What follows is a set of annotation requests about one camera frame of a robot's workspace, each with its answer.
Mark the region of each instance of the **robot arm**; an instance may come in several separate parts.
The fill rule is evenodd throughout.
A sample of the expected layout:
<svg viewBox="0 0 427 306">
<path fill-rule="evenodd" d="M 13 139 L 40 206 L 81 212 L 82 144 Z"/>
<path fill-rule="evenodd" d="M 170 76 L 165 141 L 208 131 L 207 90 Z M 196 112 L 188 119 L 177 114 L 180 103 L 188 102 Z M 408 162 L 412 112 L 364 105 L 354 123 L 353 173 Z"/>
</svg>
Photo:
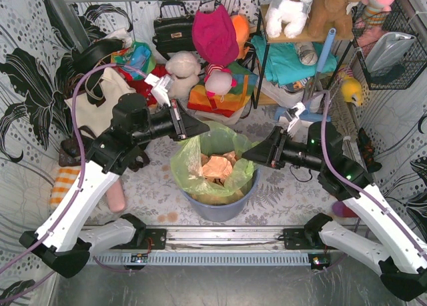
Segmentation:
<svg viewBox="0 0 427 306">
<path fill-rule="evenodd" d="M 130 214 L 95 231 L 81 232 L 81 228 L 105 191 L 137 158 L 140 145 L 163 136 L 181 141 L 206 131 L 209 126 L 188 115 L 179 101 L 165 103 L 160 111 L 151 115 L 143 96 L 124 95 L 113 108 L 110 127 L 93 142 L 87 153 L 82 188 L 77 186 L 79 175 L 52 216 L 36 231 L 24 232 L 19 242 L 28 248 L 40 240 L 79 190 L 73 205 L 54 232 L 34 248 L 34 254 L 56 272 L 70 278 L 84 267 L 91 255 L 131 241 L 137 245 L 143 240 L 145 224 Z"/>
<path fill-rule="evenodd" d="M 275 169 L 291 163 L 319 171 L 318 181 L 322 187 L 354 211 L 380 243 L 350 232 L 320 213 L 304 226 L 304 235 L 311 246 L 323 248 L 327 245 L 347 253 L 379 274 L 383 284 L 395 296 L 412 300 L 427 290 L 427 244 L 393 211 L 369 174 L 357 162 L 344 156 L 342 136 L 331 123 L 326 123 L 326 146 L 332 165 L 341 176 L 379 201 L 385 207 L 385 213 L 367 196 L 343 184 L 332 174 L 324 163 L 320 127 L 320 122 L 310 126 L 306 144 L 292 141 L 287 131 L 274 127 L 265 141 L 246 151 L 242 157 Z M 411 241 L 417 242 L 423 251 L 419 252 Z"/>
</svg>

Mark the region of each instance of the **blue handle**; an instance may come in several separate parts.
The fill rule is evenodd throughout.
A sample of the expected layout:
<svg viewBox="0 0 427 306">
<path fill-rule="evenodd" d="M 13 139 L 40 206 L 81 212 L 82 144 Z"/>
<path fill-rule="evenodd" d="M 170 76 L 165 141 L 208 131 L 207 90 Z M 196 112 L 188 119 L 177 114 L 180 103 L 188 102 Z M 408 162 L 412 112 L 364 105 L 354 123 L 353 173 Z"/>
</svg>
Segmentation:
<svg viewBox="0 0 427 306">
<path fill-rule="evenodd" d="M 329 30 L 328 36 L 326 37 L 322 53 L 320 54 L 319 61 L 318 61 L 318 68 L 316 69 L 317 72 L 321 73 L 323 71 L 323 67 L 325 67 L 326 59 L 328 58 L 329 52 L 332 48 L 332 43 L 334 42 L 336 34 L 336 29 L 331 28 Z"/>
</svg>

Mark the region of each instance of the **black handbag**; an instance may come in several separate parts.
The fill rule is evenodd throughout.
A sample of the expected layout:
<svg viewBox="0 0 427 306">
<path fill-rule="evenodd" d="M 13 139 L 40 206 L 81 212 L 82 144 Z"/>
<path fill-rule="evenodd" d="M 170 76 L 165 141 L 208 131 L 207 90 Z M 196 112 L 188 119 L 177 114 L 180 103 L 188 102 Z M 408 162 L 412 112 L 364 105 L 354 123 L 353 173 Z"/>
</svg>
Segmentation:
<svg viewBox="0 0 427 306">
<path fill-rule="evenodd" d="M 184 16 L 163 18 L 162 9 L 165 6 L 181 6 Z M 167 53 L 178 51 L 195 51 L 191 30 L 193 29 L 194 16 L 191 16 L 181 1 L 165 1 L 160 5 L 160 17 L 153 21 L 153 43 L 159 53 L 166 59 Z"/>
</svg>

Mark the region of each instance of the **gray bucket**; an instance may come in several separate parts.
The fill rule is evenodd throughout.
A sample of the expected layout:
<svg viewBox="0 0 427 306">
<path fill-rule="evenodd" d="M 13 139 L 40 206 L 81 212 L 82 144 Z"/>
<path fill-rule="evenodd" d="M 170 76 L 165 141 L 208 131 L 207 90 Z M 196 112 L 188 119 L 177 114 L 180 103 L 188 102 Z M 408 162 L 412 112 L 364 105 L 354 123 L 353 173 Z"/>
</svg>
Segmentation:
<svg viewBox="0 0 427 306">
<path fill-rule="evenodd" d="M 185 198 L 189 200 L 191 207 L 193 207 L 197 214 L 199 214 L 202 218 L 208 221 L 228 221 L 239 215 L 239 213 L 243 210 L 249 198 L 251 197 L 252 193 L 258 186 L 258 182 L 260 181 L 259 169 L 256 169 L 254 171 L 254 176 L 252 177 L 251 181 L 252 180 L 254 181 L 254 183 L 252 184 L 252 188 L 249 190 L 249 192 L 238 201 L 229 205 L 206 205 L 200 203 L 199 201 L 196 201 L 195 199 L 192 199 L 191 196 L 188 195 L 188 193 L 186 193 L 182 189 L 181 192 L 183 193 Z"/>
</svg>

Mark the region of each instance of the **crumpled paper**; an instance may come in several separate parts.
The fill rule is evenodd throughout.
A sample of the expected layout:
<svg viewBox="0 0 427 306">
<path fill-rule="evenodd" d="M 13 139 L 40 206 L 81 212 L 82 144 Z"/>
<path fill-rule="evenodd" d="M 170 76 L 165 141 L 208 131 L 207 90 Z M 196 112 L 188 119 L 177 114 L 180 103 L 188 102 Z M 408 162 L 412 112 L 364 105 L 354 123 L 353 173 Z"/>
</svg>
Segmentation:
<svg viewBox="0 0 427 306">
<path fill-rule="evenodd" d="M 235 151 L 223 155 L 212 155 L 211 157 L 201 154 L 203 177 L 212 183 L 224 186 L 237 160 Z"/>
</svg>

